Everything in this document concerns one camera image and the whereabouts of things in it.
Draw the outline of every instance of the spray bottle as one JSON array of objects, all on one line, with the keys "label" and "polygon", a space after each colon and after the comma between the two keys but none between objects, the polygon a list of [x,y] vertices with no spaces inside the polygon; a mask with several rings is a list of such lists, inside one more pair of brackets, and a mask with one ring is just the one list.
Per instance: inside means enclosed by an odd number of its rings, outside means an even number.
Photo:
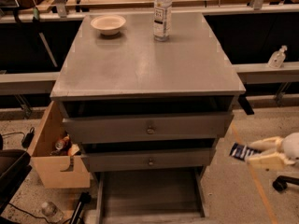
[{"label": "spray bottle", "polygon": [[274,69],[279,69],[283,61],[286,59],[286,54],[284,52],[287,49],[287,46],[281,46],[281,49],[275,51],[268,62],[268,66]]}]

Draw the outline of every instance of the drawer front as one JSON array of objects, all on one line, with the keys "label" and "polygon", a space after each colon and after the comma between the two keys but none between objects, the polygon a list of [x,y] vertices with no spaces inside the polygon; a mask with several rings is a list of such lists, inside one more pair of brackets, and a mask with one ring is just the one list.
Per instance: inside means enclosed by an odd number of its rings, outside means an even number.
[{"label": "drawer front", "polygon": [[231,112],[175,116],[64,119],[74,142],[83,144],[223,137]]},{"label": "drawer front", "polygon": [[81,156],[89,172],[163,169],[209,165],[213,148],[148,152],[94,153]]}]

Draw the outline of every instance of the chair wheel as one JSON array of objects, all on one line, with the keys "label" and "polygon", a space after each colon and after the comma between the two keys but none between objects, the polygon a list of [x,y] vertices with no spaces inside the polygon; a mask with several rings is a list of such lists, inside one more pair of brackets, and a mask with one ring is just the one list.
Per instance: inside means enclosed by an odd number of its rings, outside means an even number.
[{"label": "chair wheel", "polygon": [[278,178],[273,182],[272,186],[276,191],[279,192],[285,190],[288,187],[286,182],[278,180]]}]

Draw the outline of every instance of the white bottle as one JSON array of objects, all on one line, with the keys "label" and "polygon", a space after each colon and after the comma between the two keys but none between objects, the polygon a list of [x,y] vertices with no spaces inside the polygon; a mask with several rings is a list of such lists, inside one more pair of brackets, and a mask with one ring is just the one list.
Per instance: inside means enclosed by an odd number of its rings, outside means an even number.
[{"label": "white bottle", "polygon": [[172,0],[155,0],[153,34],[156,40],[165,41],[171,28]]},{"label": "white bottle", "polygon": [[41,212],[51,223],[58,223],[64,217],[64,213],[53,202],[42,203]]},{"label": "white bottle", "polygon": [[279,69],[286,59],[286,54],[284,53],[286,50],[287,46],[281,46],[281,49],[275,51],[268,62],[268,66],[274,69]]}]

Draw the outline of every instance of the white bowl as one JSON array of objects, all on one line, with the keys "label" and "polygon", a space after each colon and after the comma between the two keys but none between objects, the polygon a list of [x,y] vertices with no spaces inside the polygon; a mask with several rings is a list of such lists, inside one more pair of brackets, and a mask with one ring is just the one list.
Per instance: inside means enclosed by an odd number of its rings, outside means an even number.
[{"label": "white bowl", "polygon": [[122,16],[104,15],[94,18],[91,25],[93,28],[99,30],[102,35],[115,35],[120,31],[125,22],[126,20]]}]

